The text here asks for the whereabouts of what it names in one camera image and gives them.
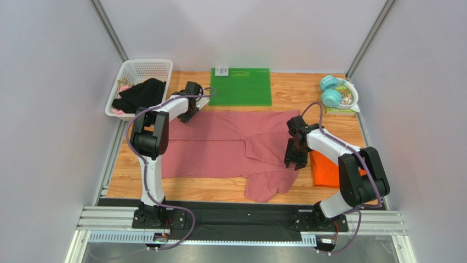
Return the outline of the pink t shirt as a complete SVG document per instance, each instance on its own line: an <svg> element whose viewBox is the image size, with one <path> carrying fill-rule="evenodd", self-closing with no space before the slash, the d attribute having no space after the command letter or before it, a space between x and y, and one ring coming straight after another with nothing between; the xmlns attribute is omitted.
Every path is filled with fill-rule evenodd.
<svg viewBox="0 0 467 263"><path fill-rule="evenodd" d="M165 178L246 178L244 196L265 203L286 194L298 171L284 163L287 121L298 110L200 112L187 123L169 124L163 155Z"/></svg>

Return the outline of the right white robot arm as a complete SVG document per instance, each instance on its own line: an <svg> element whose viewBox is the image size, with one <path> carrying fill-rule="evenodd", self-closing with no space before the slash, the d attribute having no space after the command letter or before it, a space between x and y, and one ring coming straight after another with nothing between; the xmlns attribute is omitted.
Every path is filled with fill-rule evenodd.
<svg viewBox="0 0 467 263"><path fill-rule="evenodd" d="M333 136L320 124L308 125L302 116L287 122L290 138L284 163L295 170L307 165L309 152L319 152L338 167L339 191L317 202L313 212L319 221L334 219L368 202L380 202L390 185L378 151L359 148Z"/></svg>

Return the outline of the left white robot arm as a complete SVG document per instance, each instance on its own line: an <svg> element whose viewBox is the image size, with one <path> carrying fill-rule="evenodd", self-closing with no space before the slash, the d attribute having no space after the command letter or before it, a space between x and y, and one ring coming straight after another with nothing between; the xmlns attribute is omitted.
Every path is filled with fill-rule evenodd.
<svg viewBox="0 0 467 263"><path fill-rule="evenodd" d="M165 195L162 189L162 160L169 144L169 124L178 118L187 123L208 102L196 82L187 82L185 89L173 93L156 106L140 107L131 120L132 131L126 139L140 162L143 193L134 216L139 222L161 225L167 218Z"/></svg>

